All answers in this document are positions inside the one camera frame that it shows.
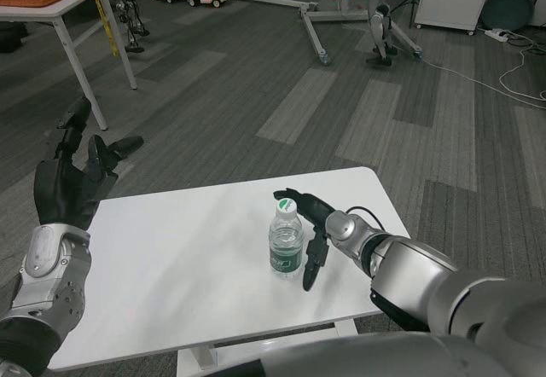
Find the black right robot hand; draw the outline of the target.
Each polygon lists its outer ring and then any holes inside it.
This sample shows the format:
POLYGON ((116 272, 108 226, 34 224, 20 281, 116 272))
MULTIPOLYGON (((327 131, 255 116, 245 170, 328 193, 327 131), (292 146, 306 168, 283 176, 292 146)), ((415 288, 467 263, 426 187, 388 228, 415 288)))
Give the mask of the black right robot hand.
POLYGON ((277 190, 273 196, 276 200, 282 198, 294 200, 297 213, 313 226, 314 237, 309 240, 305 250, 307 260, 302 280, 304 290, 309 292, 328 256, 329 246, 325 224, 328 216, 334 212, 334 208, 313 194, 301 194, 292 188, 277 190))

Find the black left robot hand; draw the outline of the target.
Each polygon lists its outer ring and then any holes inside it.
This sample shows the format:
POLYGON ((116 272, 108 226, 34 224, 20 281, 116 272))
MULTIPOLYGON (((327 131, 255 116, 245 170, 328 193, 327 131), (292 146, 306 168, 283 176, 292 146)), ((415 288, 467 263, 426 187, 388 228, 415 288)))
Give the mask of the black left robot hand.
POLYGON ((87 144, 88 159, 80 170, 73 164, 73 156, 82 141, 90 113, 90 101, 80 97, 49 134, 33 187, 41 224, 64 223, 87 230, 100 202, 119 179, 114 170, 144 144, 141 136, 129 136, 107 145, 100 136, 93 135, 87 144))

